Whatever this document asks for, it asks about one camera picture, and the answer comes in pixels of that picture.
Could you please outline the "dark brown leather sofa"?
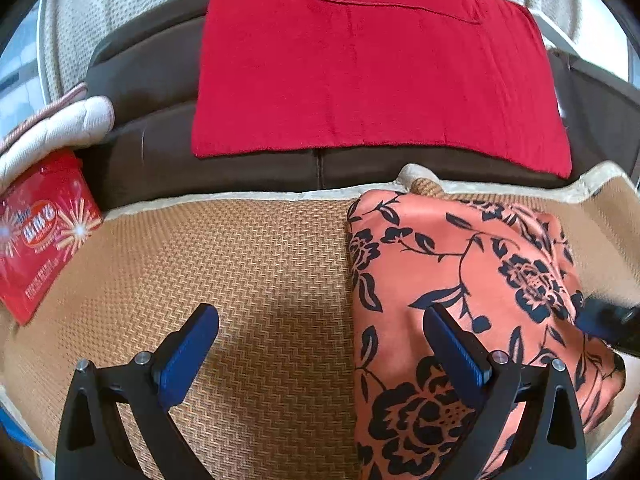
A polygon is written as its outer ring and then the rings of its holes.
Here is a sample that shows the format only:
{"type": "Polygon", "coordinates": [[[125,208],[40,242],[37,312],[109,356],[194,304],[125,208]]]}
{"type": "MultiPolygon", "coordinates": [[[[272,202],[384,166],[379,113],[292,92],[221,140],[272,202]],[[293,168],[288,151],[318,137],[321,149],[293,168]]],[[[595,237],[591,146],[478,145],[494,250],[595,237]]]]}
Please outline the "dark brown leather sofa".
{"type": "Polygon", "coordinates": [[[357,145],[198,155],[200,58],[209,0],[169,0],[100,40],[89,96],[113,105],[112,132],[77,155],[102,210],[213,192],[305,192],[385,182],[415,162],[449,180],[560,188],[615,162],[639,184],[639,85],[568,52],[549,54],[572,172],[562,178],[464,148],[357,145]]]}

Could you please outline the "orange floral garment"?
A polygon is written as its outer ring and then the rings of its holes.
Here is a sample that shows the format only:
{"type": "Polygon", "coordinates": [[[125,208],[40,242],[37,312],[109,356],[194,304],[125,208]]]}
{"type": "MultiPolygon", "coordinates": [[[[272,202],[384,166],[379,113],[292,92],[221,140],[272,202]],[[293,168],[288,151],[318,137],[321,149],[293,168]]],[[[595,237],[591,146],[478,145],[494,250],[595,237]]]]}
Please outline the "orange floral garment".
{"type": "Polygon", "coordinates": [[[347,226],[361,478],[430,478],[473,417],[424,336],[430,307],[518,364],[561,360],[585,430],[605,418],[625,364],[576,326],[582,285],[557,218],[370,191],[349,207],[347,226]]]}

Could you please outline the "red folded cloth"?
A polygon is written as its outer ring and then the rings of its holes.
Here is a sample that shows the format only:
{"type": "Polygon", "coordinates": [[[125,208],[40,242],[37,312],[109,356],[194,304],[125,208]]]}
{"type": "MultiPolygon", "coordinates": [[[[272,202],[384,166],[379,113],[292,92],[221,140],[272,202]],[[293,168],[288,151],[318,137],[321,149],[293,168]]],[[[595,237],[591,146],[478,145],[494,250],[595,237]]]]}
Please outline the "red folded cloth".
{"type": "Polygon", "coordinates": [[[209,0],[198,155],[428,145],[565,178],[529,10],[508,0],[209,0]]]}

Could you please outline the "red egg roll box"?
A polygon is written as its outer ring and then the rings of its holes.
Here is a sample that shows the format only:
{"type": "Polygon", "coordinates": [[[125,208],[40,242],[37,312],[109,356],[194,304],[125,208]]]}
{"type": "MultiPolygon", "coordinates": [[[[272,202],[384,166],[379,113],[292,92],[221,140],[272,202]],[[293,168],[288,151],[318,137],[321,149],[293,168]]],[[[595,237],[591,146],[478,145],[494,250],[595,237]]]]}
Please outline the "red egg roll box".
{"type": "Polygon", "coordinates": [[[56,151],[1,195],[1,304],[21,325],[89,236],[101,225],[73,151],[56,151]]]}

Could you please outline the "woven bamboo mat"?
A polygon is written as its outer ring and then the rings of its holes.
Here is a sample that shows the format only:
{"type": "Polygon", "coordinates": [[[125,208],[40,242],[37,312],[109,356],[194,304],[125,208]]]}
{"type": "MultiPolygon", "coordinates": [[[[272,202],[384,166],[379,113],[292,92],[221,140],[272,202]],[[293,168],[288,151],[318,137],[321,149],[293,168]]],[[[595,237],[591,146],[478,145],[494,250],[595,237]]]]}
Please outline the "woven bamboo mat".
{"type": "MultiPolygon", "coordinates": [[[[210,304],[217,337],[183,402],[169,410],[209,479],[363,479],[347,213],[370,191],[551,214],[570,245],[584,302],[639,305],[639,194],[614,162],[555,190],[447,181],[410,164],[389,184],[136,203],[106,216],[27,324],[2,320],[9,421],[55,470],[77,363],[127,364],[210,304]]],[[[626,382],[597,427],[582,425],[584,479],[612,474],[620,454],[602,448],[611,439],[630,443],[637,427],[639,353],[605,343],[623,359],[626,382]]],[[[130,407],[117,408],[143,479],[165,479],[130,407]]],[[[512,410],[479,479],[499,479],[523,412],[522,404],[512,410]]]]}

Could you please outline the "white quilted cushion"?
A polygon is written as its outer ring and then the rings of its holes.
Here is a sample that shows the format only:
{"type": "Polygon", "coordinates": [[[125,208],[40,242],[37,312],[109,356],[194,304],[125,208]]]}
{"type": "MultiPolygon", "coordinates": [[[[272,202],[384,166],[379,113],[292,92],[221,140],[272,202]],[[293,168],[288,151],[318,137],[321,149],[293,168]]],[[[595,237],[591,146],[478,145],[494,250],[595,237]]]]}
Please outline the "white quilted cushion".
{"type": "Polygon", "coordinates": [[[88,86],[76,84],[1,140],[1,192],[53,152],[97,144],[114,125],[112,101],[107,96],[88,96],[88,86]]]}

